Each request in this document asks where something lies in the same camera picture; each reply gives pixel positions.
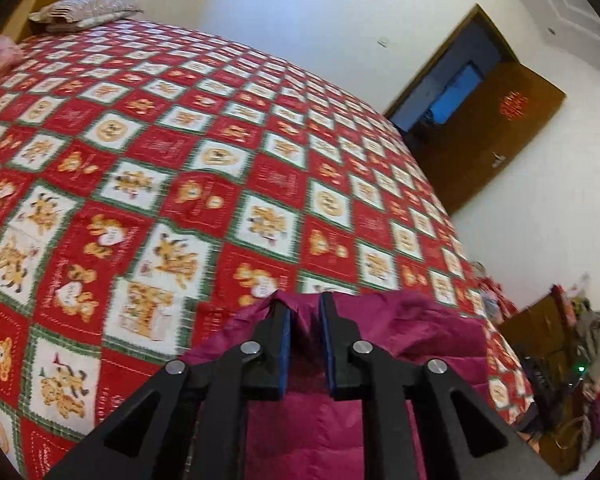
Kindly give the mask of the pile of clothes on floor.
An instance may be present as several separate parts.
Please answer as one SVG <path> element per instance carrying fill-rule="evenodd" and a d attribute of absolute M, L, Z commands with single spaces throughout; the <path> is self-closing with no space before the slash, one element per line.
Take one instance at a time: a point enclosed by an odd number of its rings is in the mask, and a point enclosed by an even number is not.
<path fill-rule="evenodd" d="M 474 272 L 486 315 L 494 325 L 500 325 L 518 313 L 513 301 L 504 294 L 502 285 L 492 278 L 486 267 L 479 261 L 473 261 Z"/>

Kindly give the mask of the brown wooden dresser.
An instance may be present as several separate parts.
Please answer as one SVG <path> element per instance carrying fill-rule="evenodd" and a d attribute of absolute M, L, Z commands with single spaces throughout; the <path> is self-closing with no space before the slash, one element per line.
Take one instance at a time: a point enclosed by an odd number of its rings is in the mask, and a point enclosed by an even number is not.
<path fill-rule="evenodd" d="M 558 474 L 578 469 L 584 430 L 582 373 L 576 335 L 569 326 L 562 292 L 553 286 L 533 306 L 500 325 L 532 389 L 532 403 L 514 423 L 538 446 Z"/>

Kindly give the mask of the clutter on dresser top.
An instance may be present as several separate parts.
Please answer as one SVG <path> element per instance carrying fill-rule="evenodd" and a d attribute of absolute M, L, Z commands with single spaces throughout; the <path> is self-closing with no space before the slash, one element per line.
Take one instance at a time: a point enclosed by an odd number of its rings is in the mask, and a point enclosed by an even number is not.
<path fill-rule="evenodd" d="M 559 313 L 566 322 L 572 374 L 584 397 L 583 442 L 589 448 L 600 440 L 600 310 L 588 296 L 591 277 L 583 273 L 570 287 L 556 285 Z"/>

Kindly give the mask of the red patchwork bear bedspread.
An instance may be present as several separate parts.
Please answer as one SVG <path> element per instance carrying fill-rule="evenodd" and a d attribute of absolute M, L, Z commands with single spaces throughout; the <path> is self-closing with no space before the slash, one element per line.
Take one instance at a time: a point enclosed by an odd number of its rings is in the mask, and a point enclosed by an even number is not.
<path fill-rule="evenodd" d="M 118 21 L 25 41 L 0 78 L 0 448 L 44 477 L 167 360 L 265 298 L 446 359 L 502 419 L 531 388 L 388 120 L 281 58 Z"/>

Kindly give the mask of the red door decoration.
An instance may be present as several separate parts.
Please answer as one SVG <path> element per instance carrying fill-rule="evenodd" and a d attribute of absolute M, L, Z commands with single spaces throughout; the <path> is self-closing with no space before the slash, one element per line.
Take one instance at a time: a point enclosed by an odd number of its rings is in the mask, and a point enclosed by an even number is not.
<path fill-rule="evenodd" d="M 509 91 L 503 96 L 498 106 L 498 111 L 507 120 L 512 122 L 524 117 L 528 107 L 529 98 L 519 91 Z"/>

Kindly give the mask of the brown wooden door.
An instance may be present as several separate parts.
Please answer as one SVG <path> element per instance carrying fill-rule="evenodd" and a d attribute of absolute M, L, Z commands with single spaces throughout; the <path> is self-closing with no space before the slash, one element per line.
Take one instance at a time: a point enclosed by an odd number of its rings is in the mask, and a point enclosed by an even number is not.
<path fill-rule="evenodd" d="M 498 111 L 509 91 L 528 96 L 523 118 L 510 122 Z M 417 130 L 414 159 L 448 214 L 482 191 L 557 113 L 566 94 L 530 68 L 501 62 L 440 126 Z M 492 167 L 495 152 L 506 161 Z"/>

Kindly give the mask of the striped grey pillow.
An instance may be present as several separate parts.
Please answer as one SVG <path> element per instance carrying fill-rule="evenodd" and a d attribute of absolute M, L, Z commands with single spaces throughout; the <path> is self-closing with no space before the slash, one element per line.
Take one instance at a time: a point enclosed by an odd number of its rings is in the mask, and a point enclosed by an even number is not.
<path fill-rule="evenodd" d="M 80 32 L 143 13 L 136 0 L 59 0 L 29 14 L 46 32 Z"/>

